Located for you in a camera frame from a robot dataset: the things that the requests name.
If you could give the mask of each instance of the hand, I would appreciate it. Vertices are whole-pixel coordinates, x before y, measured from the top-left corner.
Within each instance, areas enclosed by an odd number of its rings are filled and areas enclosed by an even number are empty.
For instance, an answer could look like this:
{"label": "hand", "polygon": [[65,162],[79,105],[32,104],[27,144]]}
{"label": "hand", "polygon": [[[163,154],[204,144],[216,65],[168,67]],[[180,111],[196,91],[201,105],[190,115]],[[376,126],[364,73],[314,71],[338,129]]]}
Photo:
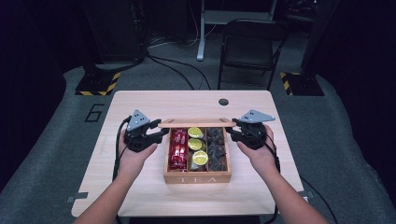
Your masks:
{"label": "hand", "polygon": [[265,125],[265,130],[267,131],[267,139],[265,143],[270,147],[263,146],[258,148],[257,150],[253,150],[247,147],[242,142],[237,142],[236,144],[241,149],[241,151],[250,159],[250,163],[253,168],[259,173],[259,175],[264,174],[265,172],[276,170],[275,159],[270,150],[276,150],[276,147],[273,143],[274,141],[274,133],[268,125]]}
{"label": "hand", "polygon": [[117,178],[123,178],[128,181],[128,183],[132,184],[142,171],[146,159],[155,151],[158,145],[152,144],[141,152],[133,152],[126,147],[124,136],[125,130],[120,133],[120,168]]}

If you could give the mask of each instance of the yellow black tape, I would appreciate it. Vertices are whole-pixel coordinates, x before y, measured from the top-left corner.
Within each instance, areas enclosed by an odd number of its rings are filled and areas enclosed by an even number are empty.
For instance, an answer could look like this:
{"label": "yellow black tape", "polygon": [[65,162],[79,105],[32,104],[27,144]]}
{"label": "yellow black tape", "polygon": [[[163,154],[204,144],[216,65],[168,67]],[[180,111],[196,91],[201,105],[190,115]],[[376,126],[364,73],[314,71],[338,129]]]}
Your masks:
{"label": "yellow black tape", "polygon": [[116,87],[119,77],[120,77],[120,73],[114,75],[106,91],[76,91],[76,95],[109,95],[111,94],[111,92],[113,92],[114,88]]}
{"label": "yellow black tape", "polygon": [[[300,75],[300,73],[287,73],[289,75]],[[293,92],[291,91],[291,87],[290,84],[288,82],[286,73],[281,72],[280,73],[280,77],[282,78],[282,82],[283,82],[283,87],[285,88],[286,94],[287,95],[293,95]]]}

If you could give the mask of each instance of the chair leg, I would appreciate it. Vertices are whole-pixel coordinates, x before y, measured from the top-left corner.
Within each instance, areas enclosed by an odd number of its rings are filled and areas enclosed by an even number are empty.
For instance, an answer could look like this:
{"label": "chair leg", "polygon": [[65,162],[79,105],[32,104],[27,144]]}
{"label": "chair leg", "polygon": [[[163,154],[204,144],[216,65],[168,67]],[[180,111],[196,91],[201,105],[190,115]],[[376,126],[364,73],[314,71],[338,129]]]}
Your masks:
{"label": "chair leg", "polygon": [[220,90],[220,85],[221,85],[221,74],[222,74],[222,62],[220,62],[219,66],[219,80],[218,80],[218,90]]}
{"label": "chair leg", "polygon": [[271,71],[270,80],[268,81],[267,90],[269,91],[271,88],[272,79],[274,78],[275,68]]}

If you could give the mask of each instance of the yellow lid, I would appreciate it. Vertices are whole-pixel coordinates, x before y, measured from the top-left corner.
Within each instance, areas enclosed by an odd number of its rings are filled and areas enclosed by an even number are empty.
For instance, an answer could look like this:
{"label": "yellow lid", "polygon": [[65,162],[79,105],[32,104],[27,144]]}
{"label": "yellow lid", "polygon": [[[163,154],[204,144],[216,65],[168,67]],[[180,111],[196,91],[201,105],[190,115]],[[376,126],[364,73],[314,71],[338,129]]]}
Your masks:
{"label": "yellow lid", "polygon": [[207,160],[209,158],[207,157],[207,154],[204,151],[196,151],[194,155],[192,156],[192,160],[195,162],[197,165],[204,165],[207,163]]}
{"label": "yellow lid", "polygon": [[196,128],[196,127],[189,128],[189,130],[187,132],[189,133],[189,136],[193,137],[193,138],[201,138],[204,136],[201,129]]}
{"label": "yellow lid", "polygon": [[202,141],[197,138],[190,138],[188,145],[192,150],[198,150],[202,147]]}

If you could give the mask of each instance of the wooden table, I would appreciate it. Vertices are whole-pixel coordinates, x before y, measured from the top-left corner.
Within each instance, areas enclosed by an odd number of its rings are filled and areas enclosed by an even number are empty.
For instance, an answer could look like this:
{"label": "wooden table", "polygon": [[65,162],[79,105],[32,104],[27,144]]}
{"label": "wooden table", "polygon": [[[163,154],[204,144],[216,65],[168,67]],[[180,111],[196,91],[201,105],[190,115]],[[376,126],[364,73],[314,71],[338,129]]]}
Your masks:
{"label": "wooden table", "polygon": [[[219,99],[229,100],[226,106]],[[282,175],[297,190],[303,186],[290,147],[269,91],[118,91],[92,153],[72,215],[79,216],[110,184],[115,142],[121,122],[138,109],[149,119],[227,118],[239,119],[250,109],[275,116],[267,124],[274,131]],[[249,159],[228,135],[232,177],[226,184],[175,184],[163,180],[166,137],[147,159],[119,211],[121,217],[234,216],[274,213],[274,200]]]}

